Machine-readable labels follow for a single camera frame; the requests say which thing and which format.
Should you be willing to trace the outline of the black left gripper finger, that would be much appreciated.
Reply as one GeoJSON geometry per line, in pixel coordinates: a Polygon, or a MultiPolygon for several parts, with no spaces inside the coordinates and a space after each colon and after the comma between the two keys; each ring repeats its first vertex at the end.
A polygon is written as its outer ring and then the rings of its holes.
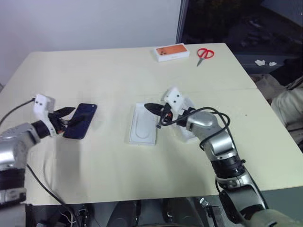
{"type": "Polygon", "coordinates": [[[65,116],[69,115],[72,111],[74,111],[74,109],[75,109],[75,107],[64,107],[59,110],[56,110],[55,115],[58,118],[63,118],[65,116]]]}
{"type": "Polygon", "coordinates": [[[74,127],[77,124],[83,122],[86,120],[86,115],[81,114],[80,116],[73,117],[71,120],[62,120],[62,124],[67,128],[67,127],[74,127]]]}

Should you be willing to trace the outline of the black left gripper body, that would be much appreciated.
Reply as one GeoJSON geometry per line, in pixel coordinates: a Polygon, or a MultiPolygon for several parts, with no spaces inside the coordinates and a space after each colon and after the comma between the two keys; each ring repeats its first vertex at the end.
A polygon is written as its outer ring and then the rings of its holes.
{"type": "Polygon", "coordinates": [[[61,134],[65,132],[68,126],[68,120],[64,119],[69,113],[67,111],[57,110],[53,113],[49,113],[48,117],[55,129],[56,134],[61,134]]]}

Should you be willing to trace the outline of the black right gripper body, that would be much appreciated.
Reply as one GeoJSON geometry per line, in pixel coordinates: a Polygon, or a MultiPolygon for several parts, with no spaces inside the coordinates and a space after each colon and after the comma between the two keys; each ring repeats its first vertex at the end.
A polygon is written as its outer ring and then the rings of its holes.
{"type": "Polygon", "coordinates": [[[157,123],[157,128],[160,129],[162,126],[172,125],[173,113],[171,111],[172,107],[166,103],[160,110],[160,119],[157,123]]]}

